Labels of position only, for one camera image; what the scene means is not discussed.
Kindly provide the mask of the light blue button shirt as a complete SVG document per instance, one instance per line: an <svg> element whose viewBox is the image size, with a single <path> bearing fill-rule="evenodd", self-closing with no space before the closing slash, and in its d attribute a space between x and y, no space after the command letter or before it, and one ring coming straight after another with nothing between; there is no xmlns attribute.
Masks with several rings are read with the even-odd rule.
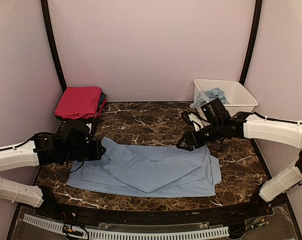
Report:
<svg viewBox="0 0 302 240"><path fill-rule="evenodd" d="M143 198L210 197L222 181L219 160L202 148L118 144L105 137L101 160L74 162L67 185L91 192Z"/></svg>

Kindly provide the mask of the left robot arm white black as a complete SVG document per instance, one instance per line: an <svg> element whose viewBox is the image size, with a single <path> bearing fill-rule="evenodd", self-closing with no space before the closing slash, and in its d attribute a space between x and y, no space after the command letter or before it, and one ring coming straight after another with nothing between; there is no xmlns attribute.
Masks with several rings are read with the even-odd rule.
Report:
<svg viewBox="0 0 302 240"><path fill-rule="evenodd" d="M106 153L101 141L79 137L63 137L57 134L38 133L17 145L0 148L0 172L23 168L64 164L71 161L97 161ZM42 210L51 218L61 214L61 206L53 199L50 190L24 185L0 177L0 199L22 203Z"/></svg>

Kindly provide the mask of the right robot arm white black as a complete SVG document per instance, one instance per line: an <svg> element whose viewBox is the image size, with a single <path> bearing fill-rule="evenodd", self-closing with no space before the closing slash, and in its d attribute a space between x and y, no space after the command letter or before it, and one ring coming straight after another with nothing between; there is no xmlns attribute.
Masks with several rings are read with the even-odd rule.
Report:
<svg viewBox="0 0 302 240"><path fill-rule="evenodd" d="M280 194L302 184L302 121L275 119L258 113L240 111L233 117L216 118L209 125L200 125L192 112L185 112L186 123L194 127L185 132L177 148L193 151L218 139L259 139L281 143L300 150L299 157L275 177L263 183L246 205L246 213L256 217Z"/></svg>

